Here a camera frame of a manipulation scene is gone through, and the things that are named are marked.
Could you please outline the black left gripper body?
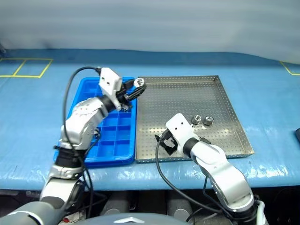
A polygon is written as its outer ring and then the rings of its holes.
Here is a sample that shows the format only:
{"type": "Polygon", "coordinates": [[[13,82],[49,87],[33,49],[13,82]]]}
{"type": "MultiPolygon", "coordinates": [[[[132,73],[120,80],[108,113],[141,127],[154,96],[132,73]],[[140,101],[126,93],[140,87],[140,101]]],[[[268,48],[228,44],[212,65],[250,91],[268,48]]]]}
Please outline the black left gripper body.
{"type": "Polygon", "coordinates": [[[117,91],[117,99],[119,103],[121,104],[121,108],[131,108],[132,104],[129,100],[126,100],[127,97],[127,91],[129,89],[125,89],[123,86],[123,83],[121,84],[121,88],[119,91],[117,91]]]}

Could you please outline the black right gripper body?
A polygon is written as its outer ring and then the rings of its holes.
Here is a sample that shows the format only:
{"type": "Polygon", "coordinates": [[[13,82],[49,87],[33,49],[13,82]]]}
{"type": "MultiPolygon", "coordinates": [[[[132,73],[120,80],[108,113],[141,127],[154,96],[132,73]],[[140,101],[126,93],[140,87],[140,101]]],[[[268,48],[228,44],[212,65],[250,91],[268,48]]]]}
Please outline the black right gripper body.
{"type": "Polygon", "coordinates": [[[163,134],[166,134],[168,135],[168,137],[164,140],[164,142],[161,143],[161,147],[163,147],[163,143],[166,143],[167,145],[169,146],[173,146],[174,144],[176,144],[176,151],[177,151],[177,148],[178,148],[178,143],[177,141],[175,140],[174,136],[172,135],[172,133],[166,129],[163,134]]]}

